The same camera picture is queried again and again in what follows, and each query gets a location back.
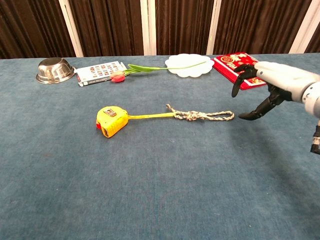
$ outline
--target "rope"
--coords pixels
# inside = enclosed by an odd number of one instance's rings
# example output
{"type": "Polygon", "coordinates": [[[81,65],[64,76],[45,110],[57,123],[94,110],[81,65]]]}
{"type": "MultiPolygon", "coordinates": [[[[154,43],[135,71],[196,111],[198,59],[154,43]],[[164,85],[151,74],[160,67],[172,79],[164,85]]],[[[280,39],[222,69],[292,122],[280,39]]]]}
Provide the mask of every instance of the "rope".
{"type": "Polygon", "coordinates": [[[166,107],[175,113],[174,117],[180,120],[195,121],[197,119],[210,120],[210,121],[229,121],[235,118],[235,114],[232,111],[220,111],[212,113],[204,113],[200,111],[177,111],[173,109],[170,104],[167,104],[166,107]]]}

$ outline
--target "brown curtain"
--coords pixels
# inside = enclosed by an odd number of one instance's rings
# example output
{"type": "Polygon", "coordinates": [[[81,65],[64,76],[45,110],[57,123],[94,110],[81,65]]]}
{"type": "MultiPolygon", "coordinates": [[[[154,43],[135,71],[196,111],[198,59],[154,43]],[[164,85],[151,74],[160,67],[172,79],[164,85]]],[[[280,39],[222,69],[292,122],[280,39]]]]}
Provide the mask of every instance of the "brown curtain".
{"type": "Polygon", "coordinates": [[[316,28],[305,53],[320,53],[320,24],[316,28]]]}
{"type": "Polygon", "coordinates": [[[156,0],[158,55],[207,52],[214,0],[156,0]]]}
{"type": "Polygon", "coordinates": [[[213,54],[288,53],[311,0],[222,0],[213,54]]]}
{"type": "Polygon", "coordinates": [[[143,55],[140,0],[69,0],[85,57],[143,55]]]}
{"type": "Polygon", "coordinates": [[[0,1],[0,58],[75,57],[58,0],[0,1]]]}

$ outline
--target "red gift box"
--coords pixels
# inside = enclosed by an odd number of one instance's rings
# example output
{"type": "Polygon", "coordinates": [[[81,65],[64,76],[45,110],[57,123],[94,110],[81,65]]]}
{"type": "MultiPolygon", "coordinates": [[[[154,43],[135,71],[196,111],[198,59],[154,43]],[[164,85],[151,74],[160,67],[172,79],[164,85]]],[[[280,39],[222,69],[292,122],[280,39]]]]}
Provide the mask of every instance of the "red gift box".
{"type": "MultiPolygon", "coordinates": [[[[213,67],[220,72],[223,76],[229,79],[233,84],[235,83],[239,73],[234,72],[236,67],[239,67],[242,64],[252,64],[258,62],[257,59],[250,56],[246,52],[236,52],[227,55],[217,56],[213,59],[214,64],[213,67]]],[[[261,87],[266,85],[267,83],[263,81],[259,77],[254,77],[250,79],[245,79],[241,84],[240,89],[252,89],[256,87],[261,87]]]]}

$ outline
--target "robotic hand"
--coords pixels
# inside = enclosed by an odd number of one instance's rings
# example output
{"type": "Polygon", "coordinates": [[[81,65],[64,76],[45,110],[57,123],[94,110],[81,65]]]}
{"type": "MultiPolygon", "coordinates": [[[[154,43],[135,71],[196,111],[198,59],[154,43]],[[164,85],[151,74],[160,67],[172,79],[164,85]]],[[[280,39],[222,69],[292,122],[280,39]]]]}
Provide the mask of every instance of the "robotic hand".
{"type": "MultiPolygon", "coordinates": [[[[253,121],[263,117],[283,101],[304,104],[305,111],[320,119],[320,75],[296,67],[275,62],[259,61],[255,65],[243,64],[236,69],[240,73],[231,96],[234,98],[245,79],[258,77],[266,82],[270,95],[258,107],[239,115],[253,121]]],[[[320,154],[320,120],[313,135],[311,152],[320,154]]]]}

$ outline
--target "metal bowl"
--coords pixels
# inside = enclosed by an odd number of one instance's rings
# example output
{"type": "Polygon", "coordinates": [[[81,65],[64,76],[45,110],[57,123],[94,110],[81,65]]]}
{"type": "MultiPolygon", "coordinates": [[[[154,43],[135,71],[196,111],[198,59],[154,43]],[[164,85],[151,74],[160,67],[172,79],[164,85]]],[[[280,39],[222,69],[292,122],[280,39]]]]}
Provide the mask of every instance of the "metal bowl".
{"type": "Polygon", "coordinates": [[[50,57],[38,65],[35,79],[41,84],[58,84],[70,79],[75,74],[75,68],[61,57],[50,57]]]}

